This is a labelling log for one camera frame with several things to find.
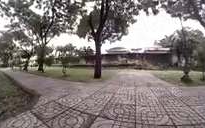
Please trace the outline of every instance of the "green grass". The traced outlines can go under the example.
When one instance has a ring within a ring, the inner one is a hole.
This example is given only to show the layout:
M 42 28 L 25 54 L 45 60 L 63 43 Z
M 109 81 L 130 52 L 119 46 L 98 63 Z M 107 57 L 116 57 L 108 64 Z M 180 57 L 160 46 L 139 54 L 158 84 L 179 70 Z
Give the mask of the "green grass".
M 34 96 L 26 93 L 0 71 L 0 120 L 29 109 Z
M 102 79 L 93 79 L 94 70 L 92 68 L 69 68 L 67 69 L 67 76 L 63 77 L 62 68 L 51 67 L 46 68 L 44 73 L 38 72 L 37 68 L 29 68 L 29 72 L 36 75 L 47 76 L 52 78 L 64 79 L 77 82 L 102 82 L 112 77 L 117 71 L 102 70 Z
M 202 78 L 202 72 L 197 72 L 197 71 L 191 71 L 190 72 L 190 77 L 193 80 L 193 83 L 191 84 L 185 84 L 181 82 L 181 77 L 183 76 L 183 71 L 169 71 L 169 70 L 165 70 L 165 71 L 147 71 L 151 74 L 153 74 L 154 76 L 173 83 L 173 84 L 178 84 L 178 85 L 189 85 L 189 86 L 201 86 L 201 85 L 205 85 L 205 81 L 201 81 Z

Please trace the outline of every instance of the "tree branch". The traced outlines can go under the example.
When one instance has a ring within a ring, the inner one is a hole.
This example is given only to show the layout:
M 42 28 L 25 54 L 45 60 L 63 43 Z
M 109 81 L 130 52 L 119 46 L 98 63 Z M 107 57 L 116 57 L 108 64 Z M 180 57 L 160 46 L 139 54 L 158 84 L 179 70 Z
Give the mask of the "tree branch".
M 101 5 L 101 9 L 103 9 L 101 11 L 103 11 L 103 12 L 105 11 L 105 14 L 102 16 L 102 19 L 100 21 L 100 24 L 99 24 L 99 27 L 97 29 L 97 33 L 96 34 L 100 34 L 102 32 L 102 30 L 104 28 L 104 24 L 106 23 L 106 20 L 107 20 L 107 17 L 108 17 L 109 8 L 110 8 L 109 0 L 106 0 L 106 5 L 105 6 L 106 6 L 106 8 L 104 10 L 104 8 L 102 8 L 102 5 Z
M 51 41 L 51 39 L 53 39 L 54 37 L 55 37 L 55 34 L 53 34 L 53 35 L 50 37 L 50 39 L 46 41 L 46 44 L 48 44 L 48 43 Z
M 48 34 L 49 30 L 51 29 L 52 25 L 54 24 L 54 19 L 55 19 L 55 2 L 53 3 L 51 10 L 52 10 L 51 23 L 49 24 L 49 26 L 47 27 L 46 31 L 44 32 L 43 37 L 47 37 L 47 34 Z
M 90 29 L 92 31 L 92 36 L 94 37 L 96 33 L 95 33 L 93 23 L 92 23 L 92 12 L 90 13 L 90 19 L 89 19 L 88 23 L 89 23 Z
M 190 0 L 191 6 L 194 10 L 194 16 L 199 21 L 199 23 L 205 28 L 205 22 L 203 21 L 201 15 L 199 14 L 199 10 L 194 0 Z

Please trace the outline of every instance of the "stone tile path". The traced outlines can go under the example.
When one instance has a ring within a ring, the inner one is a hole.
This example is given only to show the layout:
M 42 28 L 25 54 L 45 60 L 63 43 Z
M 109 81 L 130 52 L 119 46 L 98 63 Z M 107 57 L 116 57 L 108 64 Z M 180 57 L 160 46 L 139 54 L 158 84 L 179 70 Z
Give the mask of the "stone tile path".
M 0 128 L 205 128 L 205 87 L 179 88 L 140 72 L 101 84 L 6 73 L 41 97 Z

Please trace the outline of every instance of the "sky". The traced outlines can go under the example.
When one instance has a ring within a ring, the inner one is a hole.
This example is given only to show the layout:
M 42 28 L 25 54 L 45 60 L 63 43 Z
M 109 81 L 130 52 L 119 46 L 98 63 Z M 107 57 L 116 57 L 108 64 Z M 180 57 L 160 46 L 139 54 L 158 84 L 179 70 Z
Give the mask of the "sky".
M 124 36 L 121 41 L 115 43 L 105 43 L 102 45 L 102 53 L 112 47 L 126 48 L 144 48 L 154 46 L 155 40 L 161 40 L 165 35 L 172 34 L 175 30 L 181 29 L 180 21 L 177 18 L 170 17 L 166 12 L 160 12 L 156 16 L 146 16 L 140 13 L 137 22 L 130 26 L 129 34 Z M 0 18 L 0 30 L 4 30 L 4 25 L 9 21 Z M 188 20 L 183 22 L 184 27 L 199 29 L 205 34 L 205 29 L 196 21 Z M 91 46 L 94 49 L 94 42 L 87 39 L 80 39 L 76 35 L 61 34 L 55 37 L 48 46 L 61 46 L 72 43 L 78 48 L 82 46 Z

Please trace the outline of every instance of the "building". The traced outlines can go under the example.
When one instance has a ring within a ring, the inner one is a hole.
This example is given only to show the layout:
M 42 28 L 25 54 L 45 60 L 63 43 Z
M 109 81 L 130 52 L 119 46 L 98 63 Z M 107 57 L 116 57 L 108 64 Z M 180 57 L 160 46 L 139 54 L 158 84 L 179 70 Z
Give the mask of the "building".
M 124 47 L 114 47 L 106 51 L 107 53 L 102 55 L 103 64 L 134 63 L 136 61 L 148 61 L 154 65 L 173 65 L 175 63 L 170 49 L 159 46 L 130 50 Z

